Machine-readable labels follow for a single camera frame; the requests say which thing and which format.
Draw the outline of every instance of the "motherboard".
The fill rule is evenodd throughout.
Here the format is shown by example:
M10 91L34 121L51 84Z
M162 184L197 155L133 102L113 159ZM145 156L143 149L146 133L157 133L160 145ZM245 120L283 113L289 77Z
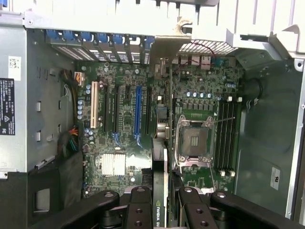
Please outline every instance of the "motherboard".
M242 67L219 58L208 68L172 68L170 80L155 77L143 65L77 63L83 197L104 189L122 195L127 188L142 185L143 171L152 164L152 139L169 139L170 134L170 167L179 171L186 186L207 193L233 191Z

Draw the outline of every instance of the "cpu socket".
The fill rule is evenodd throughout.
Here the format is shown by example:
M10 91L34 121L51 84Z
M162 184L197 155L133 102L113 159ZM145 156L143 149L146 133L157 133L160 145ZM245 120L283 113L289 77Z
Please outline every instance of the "cpu socket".
M181 115L175 139L175 161L180 167L197 165L209 167L213 155L214 121L209 116L206 120L187 120Z

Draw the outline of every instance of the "beige pci slot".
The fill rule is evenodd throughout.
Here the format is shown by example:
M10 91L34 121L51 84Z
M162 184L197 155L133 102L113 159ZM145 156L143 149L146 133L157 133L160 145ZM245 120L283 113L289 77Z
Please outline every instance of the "beige pci slot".
M98 110L99 110L99 83L91 84L91 128L98 126Z

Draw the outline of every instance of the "barcode label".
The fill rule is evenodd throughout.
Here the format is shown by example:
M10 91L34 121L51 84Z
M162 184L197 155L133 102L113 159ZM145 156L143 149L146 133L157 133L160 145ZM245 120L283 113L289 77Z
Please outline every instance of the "barcode label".
M9 56L9 75L8 78L15 81L21 80L21 57Z

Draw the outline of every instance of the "white label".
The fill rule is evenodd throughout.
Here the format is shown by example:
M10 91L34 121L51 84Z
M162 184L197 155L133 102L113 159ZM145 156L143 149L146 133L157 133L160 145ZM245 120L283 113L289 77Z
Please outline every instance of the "white label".
M15 81L21 80L21 57L9 56L9 78Z
M279 169L272 167L270 186L276 190L278 190L278 185L280 183L280 174L281 172Z

